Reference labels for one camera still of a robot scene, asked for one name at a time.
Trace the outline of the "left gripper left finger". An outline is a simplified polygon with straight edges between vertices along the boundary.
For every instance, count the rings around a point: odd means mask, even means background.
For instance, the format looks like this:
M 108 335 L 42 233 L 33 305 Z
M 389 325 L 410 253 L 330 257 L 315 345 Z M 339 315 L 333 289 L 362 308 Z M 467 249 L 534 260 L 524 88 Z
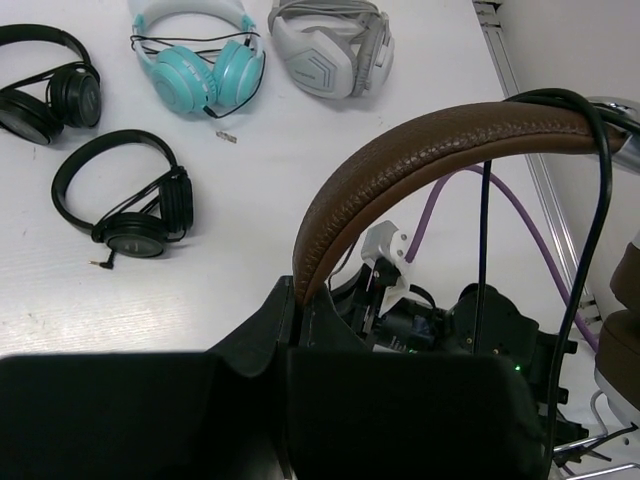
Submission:
M 287 479 L 270 388 L 292 281 L 196 352 L 1 361 L 5 479 Z

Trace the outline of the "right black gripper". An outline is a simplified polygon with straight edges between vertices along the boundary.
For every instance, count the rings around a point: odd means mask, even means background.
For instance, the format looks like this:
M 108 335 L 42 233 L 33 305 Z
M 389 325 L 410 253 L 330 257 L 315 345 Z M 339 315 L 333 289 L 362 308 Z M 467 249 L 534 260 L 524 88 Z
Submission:
M 392 306 L 384 305 L 402 279 L 396 266 L 379 259 L 372 267 L 363 265 L 349 281 L 329 292 L 338 315 L 368 347 L 399 353 L 441 350 L 450 322 L 429 292 L 411 284 Z

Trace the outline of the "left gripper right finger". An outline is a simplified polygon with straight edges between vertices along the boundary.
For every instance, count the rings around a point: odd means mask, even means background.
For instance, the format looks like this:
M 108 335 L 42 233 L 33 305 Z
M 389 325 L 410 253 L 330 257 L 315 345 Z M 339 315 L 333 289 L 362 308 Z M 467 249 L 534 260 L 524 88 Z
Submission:
M 287 446 L 301 479 L 537 479 L 543 433 L 505 359 L 367 350 L 323 294 L 287 354 Z

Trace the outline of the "brown silver headphones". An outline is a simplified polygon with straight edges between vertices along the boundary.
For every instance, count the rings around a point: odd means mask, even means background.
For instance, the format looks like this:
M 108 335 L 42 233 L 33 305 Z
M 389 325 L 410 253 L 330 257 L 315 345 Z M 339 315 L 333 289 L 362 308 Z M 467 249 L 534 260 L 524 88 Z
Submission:
M 293 251 L 296 299 L 309 300 L 356 236 L 416 190 L 463 167 L 527 153 L 617 151 L 622 136 L 574 107 L 504 101 L 433 112 L 375 138 L 349 157 L 309 206 Z

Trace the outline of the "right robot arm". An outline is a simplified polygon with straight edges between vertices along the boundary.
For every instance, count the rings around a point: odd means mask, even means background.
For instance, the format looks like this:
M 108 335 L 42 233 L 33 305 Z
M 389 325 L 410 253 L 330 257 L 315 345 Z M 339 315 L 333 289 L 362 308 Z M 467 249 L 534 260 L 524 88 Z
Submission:
M 339 287 L 329 289 L 338 315 L 363 340 L 402 353 L 473 350 L 477 303 L 475 284 L 465 287 L 457 303 L 443 309 L 425 289 L 412 284 L 387 312 L 382 296 L 399 284 L 400 274 L 387 261 L 359 272 Z M 535 402 L 545 408 L 557 336 L 540 330 L 539 323 L 524 316 L 495 287 L 485 288 L 479 352 L 509 359 L 526 380 Z

